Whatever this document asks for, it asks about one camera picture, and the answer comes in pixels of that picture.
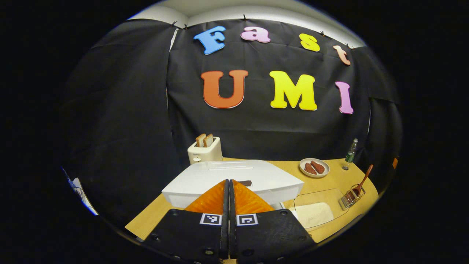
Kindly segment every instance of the bread slice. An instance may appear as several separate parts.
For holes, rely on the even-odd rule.
[[[203,142],[204,138],[205,138],[205,133],[200,134],[200,136],[196,137],[197,147],[201,148],[204,146],[204,142]]]
[[[213,143],[213,135],[209,134],[204,138],[204,147],[208,148]]]

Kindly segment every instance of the yellow letter m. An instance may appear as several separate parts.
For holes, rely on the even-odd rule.
[[[296,107],[301,96],[300,109],[311,111],[318,109],[314,102],[313,76],[303,74],[295,85],[284,71],[274,70],[269,75],[275,82],[275,96],[273,101],[270,102],[270,106],[273,108],[286,108],[287,102],[283,97],[283,94],[285,94],[292,108]]]

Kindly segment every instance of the toaster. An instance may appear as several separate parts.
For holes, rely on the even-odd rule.
[[[194,142],[187,149],[190,164],[202,161],[221,161],[221,140],[219,137],[213,137],[213,143],[209,147],[197,147],[197,142]]]

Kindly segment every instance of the utensil holder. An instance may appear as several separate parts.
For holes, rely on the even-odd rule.
[[[342,201],[341,206],[344,210],[347,208],[350,208],[352,205],[354,205],[358,200],[360,200],[366,194],[366,191],[365,189],[363,189],[363,186],[362,186],[360,193],[356,195],[355,192],[353,191],[355,187],[358,187],[358,184],[355,184],[352,187],[350,187],[350,190],[348,190],[341,199]]]

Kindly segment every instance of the pink letter i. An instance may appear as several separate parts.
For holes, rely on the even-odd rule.
[[[350,85],[344,82],[335,82],[335,85],[339,88],[340,101],[342,102],[339,111],[342,114],[353,114],[353,108],[350,105],[350,95],[348,94],[348,89],[350,88]]]

